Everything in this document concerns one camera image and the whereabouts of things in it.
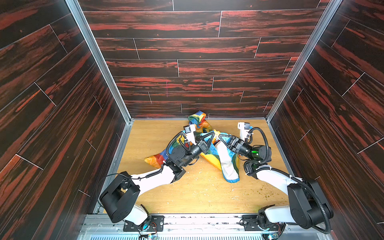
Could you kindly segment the rainbow striped hooded jacket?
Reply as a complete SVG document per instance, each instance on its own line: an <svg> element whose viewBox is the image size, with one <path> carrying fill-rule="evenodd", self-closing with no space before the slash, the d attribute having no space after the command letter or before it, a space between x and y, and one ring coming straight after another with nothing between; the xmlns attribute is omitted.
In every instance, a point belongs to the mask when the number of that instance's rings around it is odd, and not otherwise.
<svg viewBox="0 0 384 240"><path fill-rule="evenodd" d="M219 139L219 134L226 134L226 133L221 133L213 129L211 125L205 120L205 118L206 118L206 114L201 111L198 111L195 114L190 115L188 117L189 119L188 125L192 125L192 124L196 125L196 131L195 131L196 145L197 145L197 142L201 140L200 135L202 133L209 133L210 131L215 132L215 138L212 141L212 144L208 150L208 153L207 154L201 153L199 157L203 157L203 159L207 160L212 165L218 167L219 170L222 171L222 175L228 183L237 183L240 180L239 169L238 169L238 158L236 154L231 152L225 146L225 144L221 142ZM183 144L188 149L191 146L193 146L192 143L189 143L187 141L184 129L179 133L177 133L172 140L175 140L175 142L173 142L170 148L170 151L174 147L176 147L178 144ZM156 156L146 158L145 161L148 164L154 165L158 169L152 172L149 172L147 174L144 174L143 176L140 177L140 179L148 179L148 178L154 177L160 186L173 183L173 179L175 175L173 171L170 169L170 167L167 167L165 165L165 161L167 159L168 159L168 156L166 154L166 149ZM189 166L192 166L193 164L195 164L197 160L193 160L192 164Z"/></svg>

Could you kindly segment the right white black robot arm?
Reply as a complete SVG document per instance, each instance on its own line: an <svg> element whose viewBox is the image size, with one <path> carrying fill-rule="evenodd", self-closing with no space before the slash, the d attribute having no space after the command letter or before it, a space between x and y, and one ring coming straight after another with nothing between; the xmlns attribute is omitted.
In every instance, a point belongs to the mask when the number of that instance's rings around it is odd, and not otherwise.
<svg viewBox="0 0 384 240"><path fill-rule="evenodd" d="M232 135L220 134L219 139L228 150L247 158L244 163L247 176L272 185L289 198L287 206L271 205L259 210L256 221L260 229L294 224L323 234L331 232L330 220L334 211L317 181L297 178L271 167L268 163L272 160L272 153L267 140L264 140L264 145L251 146Z"/></svg>

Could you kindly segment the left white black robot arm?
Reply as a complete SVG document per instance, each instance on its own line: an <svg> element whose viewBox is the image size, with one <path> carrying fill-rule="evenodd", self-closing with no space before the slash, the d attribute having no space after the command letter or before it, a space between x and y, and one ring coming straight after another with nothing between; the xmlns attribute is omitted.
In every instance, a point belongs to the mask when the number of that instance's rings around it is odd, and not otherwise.
<svg viewBox="0 0 384 240"><path fill-rule="evenodd" d="M215 132L198 136L190 144L187 134L179 132L166 147L168 159L158 170L140 175L127 172L115 174L114 180L101 193L99 200L112 223L130 222L137 227L149 223L150 215L143 206L136 204L140 195L159 186L174 183L186 173L185 167L192 165L201 153L206 154L212 145Z"/></svg>

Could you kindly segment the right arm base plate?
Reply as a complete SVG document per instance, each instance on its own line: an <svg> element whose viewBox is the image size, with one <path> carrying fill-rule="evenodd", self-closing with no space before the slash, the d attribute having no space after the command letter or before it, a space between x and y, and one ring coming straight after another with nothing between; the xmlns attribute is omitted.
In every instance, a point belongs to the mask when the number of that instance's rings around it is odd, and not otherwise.
<svg viewBox="0 0 384 240"><path fill-rule="evenodd" d="M245 231L281 231L284 227L282 223L271 223L266 216L261 215L243 215L240 225Z"/></svg>

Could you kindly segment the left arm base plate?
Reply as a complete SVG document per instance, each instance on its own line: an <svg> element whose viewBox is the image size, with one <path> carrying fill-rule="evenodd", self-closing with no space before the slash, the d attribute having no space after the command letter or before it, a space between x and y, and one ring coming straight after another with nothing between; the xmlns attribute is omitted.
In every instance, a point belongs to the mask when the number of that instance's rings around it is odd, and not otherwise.
<svg viewBox="0 0 384 240"><path fill-rule="evenodd" d="M150 215L140 225L125 221L123 232L162 232L164 229L164 220L165 216Z"/></svg>

